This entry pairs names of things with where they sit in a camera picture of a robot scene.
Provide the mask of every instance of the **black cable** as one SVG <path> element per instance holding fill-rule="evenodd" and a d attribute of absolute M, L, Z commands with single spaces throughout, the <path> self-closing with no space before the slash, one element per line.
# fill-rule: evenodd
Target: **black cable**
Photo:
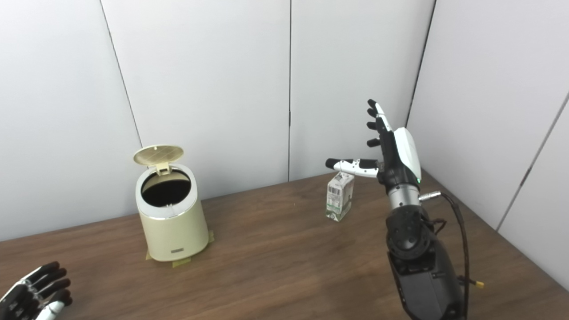
<path fill-rule="evenodd" d="M 464 282 L 466 283 L 466 285 L 464 286 L 464 319 L 467 319 L 467 315 L 468 315 L 468 296 L 469 296 L 469 288 L 470 286 L 467 284 L 470 282 L 470 261 L 468 258 L 468 241 L 466 238 L 466 229 L 464 227 L 464 219 L 462 217 L 462 214 L 460 213 L 460 208 L 458 206 L 458 204 L 456 204 L 456 202 L 454 202 L 454 200 L 452 200 L 452 198 L 450 196 L 448 196 L 445 193 L 440 193 L 441 196 L 443 196 L 450 204 L 451 204 L 451 208 L 453 210 L 453 212 L 455 213 L 456 216 L 456 220 L 459 223 L 460 226 L 460 233 L 462 234 L 462 238 L 463 238 L 463 251 L 464 251 Z"/>
<path fill-rule="evenodd" d="M 435 231 L 435 235 L 438 235 L 439 232 L 444 228 L 444 226 L 447 225 L 447 221 L 446 221 L 446 220 L 443 220 L 441 223 L 442 223 L 442 224 L 440 225 L 440 227 Z"/>

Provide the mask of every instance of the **open lid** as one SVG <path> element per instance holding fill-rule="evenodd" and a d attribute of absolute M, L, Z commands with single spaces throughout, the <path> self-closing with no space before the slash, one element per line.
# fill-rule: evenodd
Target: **open lid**
<path fill-rule="evenodd" d="M 138 150 L 134 154 L 134 162 L 144 166 L 156 166 L 158 175 L 171 172 L 170 162 L 182 157 L 184 150 L 178 146 L 154 145 Z"/>

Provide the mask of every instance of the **wooden table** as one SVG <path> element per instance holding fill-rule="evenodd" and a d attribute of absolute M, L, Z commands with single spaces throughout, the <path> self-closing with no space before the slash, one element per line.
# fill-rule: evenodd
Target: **wooden table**
<path fill-rule="evenodd" d="M 203 201 L 215 242 L 172 268 L 145 260 L 138 215 L 0 243 L 0 293 L 57 260 L 75 300 L 58 319 L 408 319 L 386 257 L 389 201 L 373 179 L 356 178 L 340 223 L 324 216 L 333 174 Z M 425 175 L 422 191 L 442 189 Z M 462 273 L 460 232 L 449 205 L 440 238 Z M 569 319 L 569 293 L 461 204 L 471 272 L 471 320 Z"/>

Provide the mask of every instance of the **white wall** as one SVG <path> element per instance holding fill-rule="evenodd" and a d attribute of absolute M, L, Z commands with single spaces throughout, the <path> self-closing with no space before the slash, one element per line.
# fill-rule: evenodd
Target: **white wall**
<path fill-rule="evenodd" d="M 0 2 L 0 240 L 136 212 L 140 147 L 98 0 Z"/>
<path fill-rule="evenodd" d="M 142 143 L 210 198 L 285 182 L 288 0 L 103 0 Z"/>
<path fill-rule="evenodd" d="M 433 0 L 292 0 L 290 179 L 380 158 L 367 100 L 405 125 Z"/>
<path fill-rule="evenodd" d="M 568 146 L 569 109 L 565 108 L 500 227 L 500 234 L 569 290 Z"/>
<path fill-rule="evenodd" d="M 568 10 L 436 4 L 408 128 L 423 168 L 494 228 L 567 94 Z"/>

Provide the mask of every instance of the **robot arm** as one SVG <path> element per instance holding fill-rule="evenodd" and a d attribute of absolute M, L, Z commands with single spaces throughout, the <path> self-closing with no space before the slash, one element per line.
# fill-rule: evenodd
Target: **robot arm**
<path fill-rule="evenodd" d="M 448 253 L 436 237 L 434 221 L 421 206 L 422 200 L 443 194 L 419 195 L 421 170 L 413 137 L 405 128 L 393 131 L 379 104 L 373 100 L 368 104 L 368 113 L 375 118 L 368 127 L 379 133 L 379 139 L 368 141 L 368 146 L 381 145 L 383 165 L 366 159 L 328 159 L 326 166 L 376 177 L 385 186 L 391 202 L 386 219 L 387 256 L 401 303 L 411 319 L 466 319 L 468 285 L 463 295 Z M 469 282 L 468 273 L 464 282 Z"/>
<path fill-rule="evenodd" d="M 59 266 L 58 262 L 42 265 L 16 282 L 0 299 L 0 320 L 55 319 L 73 301 L 66 289 L 71 282 L 62 279 L 67 271 Z"/>

